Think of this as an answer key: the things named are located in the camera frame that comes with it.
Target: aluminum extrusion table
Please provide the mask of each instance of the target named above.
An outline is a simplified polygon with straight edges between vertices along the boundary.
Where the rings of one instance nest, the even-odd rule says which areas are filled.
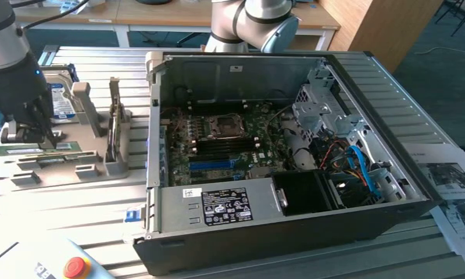
[[[40,59],[42,64],[74,63],[80,79],[90,83],[98,110],[108,110],[110,105],[108,80],[110,76],[120,77],[121,100],[133,113],[129,177],[108,185],[78,184],[0,193],[0,235],[21,235],[22,226],[58,232],[117,278],[152,278],[132,246],[121,240],[125,209],[145,202],[150,102],[144,60],[149,50],[61,47],[49,48]],[[333,54],[401,142],[450,142],[374,58],[361,52]],[[396,225],[372,241],[165,276],[189,277],[465,278],[465,262],[450,252],[434,220],[426,215]]]

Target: emergency stop button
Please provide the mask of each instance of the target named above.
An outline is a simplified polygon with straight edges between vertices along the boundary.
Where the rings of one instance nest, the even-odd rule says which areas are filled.
[[[68,263],[64,266],[64,276],[74,279],[78,278],[84,271],[86,270],[86,263],[81,257],[73,257],[69,259]]]

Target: blue cable on floor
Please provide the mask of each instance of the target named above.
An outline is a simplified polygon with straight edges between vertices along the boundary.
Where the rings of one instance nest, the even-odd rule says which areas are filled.
[[[362,171],[362,176],[364,176],[366,185],[369,186],[369,190],[380,198],[381,197],[381,192],[377,191],[376,185],[374,185],[374,183],[373,183],[373,181],[370,179],[370,176],[369,176],[369,174],[366,172],[364,154],[360,151],[360,148],[357,146],[354,146],[354,145],[350,145],[348,147],[348,155],[350,155],[352,151],[354,152],[354,154],[357,154],[357,158],[358,158],[358,162],[360,162],[360,169]],[[353,162],[353,158],[352,157],[348,157],[348,163],[349,163],[349,166],[353,169],[354,168],[354,162]]]

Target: black ram slot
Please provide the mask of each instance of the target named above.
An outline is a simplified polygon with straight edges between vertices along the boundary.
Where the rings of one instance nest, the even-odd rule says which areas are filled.
[[[229,156],[225,155],[196,155],[189,157],[189,162],[214,162],[214,161],[226,161],[229,160]]]
[[[228,103],[228,104],[206,104],[206,105],[193,105],[192,115],[194,116],[214,116],[214,115],[228,115],[229,113],[244,113],[242,103]]]
[[[250,138],[242,139],[217,139],[214,141],[198,141],[197,153],[206,154],[230,154],[254,151],[254,141]]]
[[[221,177],[221,178],[197,180],[197,181],[192,181],[192,185],[206,184],[206,183],[228,182],[228,181],[234,181],[234,178],[232,178],[232,177]]]

